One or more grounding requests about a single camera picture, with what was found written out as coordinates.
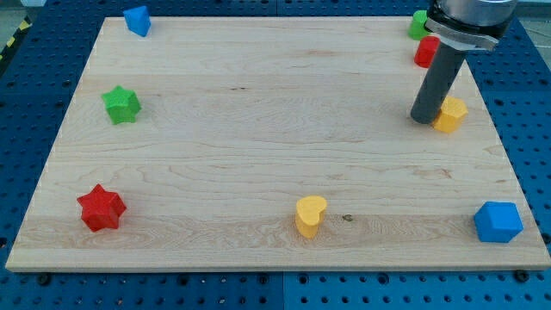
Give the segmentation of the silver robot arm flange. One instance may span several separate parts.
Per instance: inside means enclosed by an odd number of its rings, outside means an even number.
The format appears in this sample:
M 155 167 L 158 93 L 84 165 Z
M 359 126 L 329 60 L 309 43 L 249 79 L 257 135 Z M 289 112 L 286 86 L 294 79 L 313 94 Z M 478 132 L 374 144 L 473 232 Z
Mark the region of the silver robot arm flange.
M 517 0 L 431 0 L 424 26 L 459 51 L 493 51 L 509 27 Z

